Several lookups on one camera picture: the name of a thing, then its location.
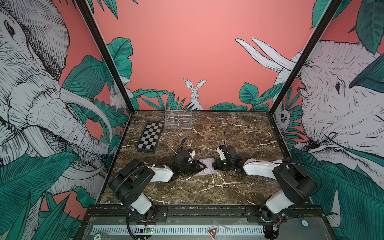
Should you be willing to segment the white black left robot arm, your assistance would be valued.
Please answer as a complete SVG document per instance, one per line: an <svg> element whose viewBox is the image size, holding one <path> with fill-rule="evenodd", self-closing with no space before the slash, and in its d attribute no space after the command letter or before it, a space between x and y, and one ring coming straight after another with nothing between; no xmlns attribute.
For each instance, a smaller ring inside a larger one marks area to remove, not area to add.
<svg viewBox="0 0 384 240"><path fill-rule="evenodd" d="M199 160L174 161L170 165L156 166L134 159L109 180L109 188L122 206L146 217L154 211L153 202L144 194L150 183L173 182L179 176L194 176L206 168Z"/></svg>

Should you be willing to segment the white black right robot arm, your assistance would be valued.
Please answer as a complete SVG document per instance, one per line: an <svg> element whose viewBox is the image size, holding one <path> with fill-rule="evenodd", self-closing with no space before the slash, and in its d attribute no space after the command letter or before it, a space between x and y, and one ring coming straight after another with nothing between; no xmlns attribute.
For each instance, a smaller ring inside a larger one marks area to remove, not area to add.
<svg viewBox="0 0 384 240"><path fill-rule="evenodd" d="M291 157L280 161L241 160L237 165L233 160L217 158L212 167L219 171L234 170L239 174L270 178L278 182L281 190L259 208L260 218L267 223L274 222L282 210L306 203L318 185L306 167Z"/></svg>

